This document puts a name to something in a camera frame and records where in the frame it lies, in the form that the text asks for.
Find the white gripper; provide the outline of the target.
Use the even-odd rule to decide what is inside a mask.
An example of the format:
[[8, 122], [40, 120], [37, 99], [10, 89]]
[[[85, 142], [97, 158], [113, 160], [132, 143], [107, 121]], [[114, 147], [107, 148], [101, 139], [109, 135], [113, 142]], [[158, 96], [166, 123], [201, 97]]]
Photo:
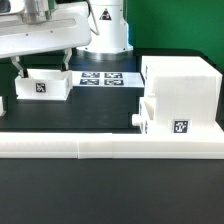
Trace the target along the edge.
[[0, 59], [11, 57], [23, 78], [19, 56], [65, 49], [61, 70], [69, 70], [71, 48], [91, 41], [89, 14], [87, 2], [0, 0]]

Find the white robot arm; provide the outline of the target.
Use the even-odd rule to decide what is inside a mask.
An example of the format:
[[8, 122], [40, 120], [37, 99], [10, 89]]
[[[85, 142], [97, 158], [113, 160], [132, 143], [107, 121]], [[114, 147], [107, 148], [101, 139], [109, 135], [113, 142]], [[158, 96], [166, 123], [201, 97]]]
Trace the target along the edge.
[[62, 50], [68, 69], [72, 50], [100, 58], [130, 52], [124, 0], [0, 0], [0, 59], [9, 58], [22, 76], [24, 55]]

